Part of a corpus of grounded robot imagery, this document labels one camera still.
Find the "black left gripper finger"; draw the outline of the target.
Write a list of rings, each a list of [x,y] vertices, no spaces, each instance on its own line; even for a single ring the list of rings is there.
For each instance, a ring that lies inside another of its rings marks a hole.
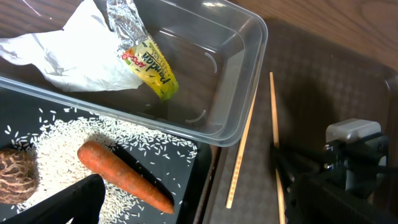
[[[3,223],[98,224],[105,193],[102,177],[92,174]]]

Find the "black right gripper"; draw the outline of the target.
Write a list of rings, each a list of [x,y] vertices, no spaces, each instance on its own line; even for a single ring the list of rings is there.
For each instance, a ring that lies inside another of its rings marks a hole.
[[[287,223],[397,223],[368,202],[384,179],[397,177],[387,166],[388,149],[383,133],[333,140],[323,152],[272,145]]]

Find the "orange carrot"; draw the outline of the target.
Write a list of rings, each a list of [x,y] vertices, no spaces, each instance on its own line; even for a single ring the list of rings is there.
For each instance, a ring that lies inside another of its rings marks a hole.
[[[87,141],[77,150],[82,164],[104,180],[145,201],[161,212],[173,214],[173,203],[148,180],[109,149],[94,141]]]

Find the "brown walnut shell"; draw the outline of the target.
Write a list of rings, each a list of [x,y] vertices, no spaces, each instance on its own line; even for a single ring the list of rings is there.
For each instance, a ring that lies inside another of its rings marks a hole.
[[[38,184],[37,167],[29,153],[1,149],[1,203],[25,202],[37,190]]]

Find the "wooden chopstick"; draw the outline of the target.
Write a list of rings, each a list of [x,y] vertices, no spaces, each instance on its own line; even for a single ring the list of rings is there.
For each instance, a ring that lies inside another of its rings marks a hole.
[[[278,118],[277,118],[277,102],[276,102],[276,95],[275,95],[273,72],[269,72],[269,83],[270,83],[270,97],[271,97],[273,143],[274,143],[274,147],[276,149],[278,149],[279,148],[279,126],[278,126]],[[277,169],[275,170],[275,177],[276,177],[276,184],[277,184],[279,223],[286,224],[284,191],[282,188],[282,182],[280,180],[279,171]]]
[[[237,186],[238,179],[239,179],[240,168],[241,168],[241,165],[243,162],[243,155],[244,155],[244,150],[246,147],[246,141],[248,138],[248,132],[249,132],[249,128],[250,128],[250,124],[251,124],[251,120],[252,120],[252,113],[253,113],[254,104],[255,104],[255,100],[256,100],[256,93],[257,92],[255,91],[254,98],[252,99],[251,107],[249,110],[248,118],[247,118],[247,121],[246,121],[246,124],[244,127],[243,135],[242,135],[242,138],[239,143],[236,160],[234,163],[234,169],[233,169],[233,173],[231,176],[231,182],[230,182],[229,189],[228,189],[228,197],[226,199],[225,207],[227,209],[231,209],[232,204],[233,204],[236,186]]]

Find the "green snack wrapper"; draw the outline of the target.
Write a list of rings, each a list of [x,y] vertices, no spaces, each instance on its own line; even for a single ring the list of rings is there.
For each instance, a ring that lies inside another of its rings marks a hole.
[[[148,85],[162,100],[178,92],[172,69],[146,30],[133,0],[107,0],[109,26],[119,39],[118,57],[131,72]]]

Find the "clear plastic waste bin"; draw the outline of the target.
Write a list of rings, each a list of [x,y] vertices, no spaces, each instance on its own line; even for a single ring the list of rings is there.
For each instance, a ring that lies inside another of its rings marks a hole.
[[[216,146],[241,139],[268,38],[266,23],[229,1],[137,1],[179,90],[161,102],[147,86],[66,93],[33,66],[1,61],[1,88]]]

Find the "spilled white rice pile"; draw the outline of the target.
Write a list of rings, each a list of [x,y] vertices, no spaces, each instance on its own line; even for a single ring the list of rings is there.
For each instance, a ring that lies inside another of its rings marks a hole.
[[[182,207],[197,145],[189,140],[107,116],[69,108],[13,116],[1,120],[1,144],[31,153],[39,187],[26,202],[1,205],[1,220],[27,210],[90,175],[79,161],[78,148],[96,141],[157,187],[165,187]]]

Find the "black plastic tray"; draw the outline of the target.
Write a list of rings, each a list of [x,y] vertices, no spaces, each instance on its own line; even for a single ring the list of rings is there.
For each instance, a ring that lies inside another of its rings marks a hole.
[[[90,175],[77,157],[90,140],[115,153],[174,205],[167,214],[106,183],[100,223],[193,222],[212,161],[209,145],[6,88],[1,89],[1,147],[30,153],[40,183],[27,201],[2,204],[1,221]]]

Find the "brown serving tray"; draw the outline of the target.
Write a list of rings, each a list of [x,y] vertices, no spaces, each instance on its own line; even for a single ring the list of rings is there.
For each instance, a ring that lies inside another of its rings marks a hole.
[[[389,165],[397,165],[397,70],[277,19],[268,19],[266,55],[233,206],[226,197],[237,146],[221,150],[203,223],[277,223],[271,172],[269,80],[275,82],[282,143],[322,149],[326,128],[350,118],[377,121],[389,136]]]

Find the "white crumpled tissue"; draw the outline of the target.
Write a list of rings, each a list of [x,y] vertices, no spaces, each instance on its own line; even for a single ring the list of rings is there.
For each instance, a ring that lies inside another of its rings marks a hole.
[[[142,80],[118,51],[93,0],[83,1],[63,29],[1,39],[1,57],[14,65],[35,65],[44,78],[63,91],[136,89]]]

